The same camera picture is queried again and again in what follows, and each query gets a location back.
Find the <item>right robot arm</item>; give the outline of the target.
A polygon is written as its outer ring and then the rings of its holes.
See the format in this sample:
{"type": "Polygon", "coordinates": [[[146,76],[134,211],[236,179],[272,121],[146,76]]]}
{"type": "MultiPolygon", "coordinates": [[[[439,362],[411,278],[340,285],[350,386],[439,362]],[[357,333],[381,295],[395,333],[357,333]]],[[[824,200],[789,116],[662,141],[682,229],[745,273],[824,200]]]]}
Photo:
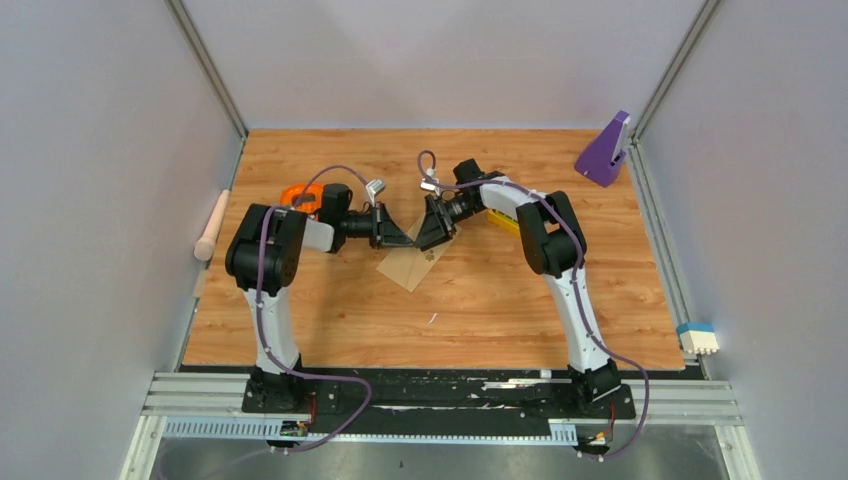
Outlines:
{"type": "Polygon", "coordinates": [[[540,275],[555,301],[568,348],[568,367],[577,376],[571,403],[584,417],[596,417],[621,387],[616,357],[598,332],[588,295],[586,241],[567,195],[539,193],[500,172],[485,173],[469,159],[454,168],[454,185],[435,177],[436,157],[423,150],[416,159],[422,174],[425,215],[415,247],[433,249],[453,238],[459,222],[484,210],[495,210],[515,221],[525,260],[540,275]]]}

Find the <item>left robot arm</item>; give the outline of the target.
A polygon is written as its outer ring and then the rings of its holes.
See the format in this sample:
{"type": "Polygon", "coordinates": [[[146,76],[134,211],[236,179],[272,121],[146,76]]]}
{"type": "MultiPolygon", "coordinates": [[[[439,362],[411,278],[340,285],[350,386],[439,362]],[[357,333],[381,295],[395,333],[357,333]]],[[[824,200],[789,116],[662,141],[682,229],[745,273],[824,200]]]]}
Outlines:
{"type": "Polygon", "coordinates": [[[283,413],[305,403],[289,303],[303,250],[335,254],[350,238],[365,239],[374,249],[413,247],[383,203],[372,199],[357,211],[352,199],[344,184],[296,185],[285,190],[279,208],[248,207],[228,247],[225,269],[248,302],[257,340],[249,399],[270,401],[283,413]]]}

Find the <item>brown paper envelope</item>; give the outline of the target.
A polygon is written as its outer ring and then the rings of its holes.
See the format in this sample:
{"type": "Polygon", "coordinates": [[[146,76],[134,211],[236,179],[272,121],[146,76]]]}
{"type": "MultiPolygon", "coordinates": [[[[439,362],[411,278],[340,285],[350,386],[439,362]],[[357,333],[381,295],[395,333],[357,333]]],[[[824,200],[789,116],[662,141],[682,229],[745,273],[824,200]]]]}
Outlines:
{"type": "Polygon", "coordinates": [[[414,292],[455,238],[428,250],[393,249],[376,270],[408,292],[414,292]]]}

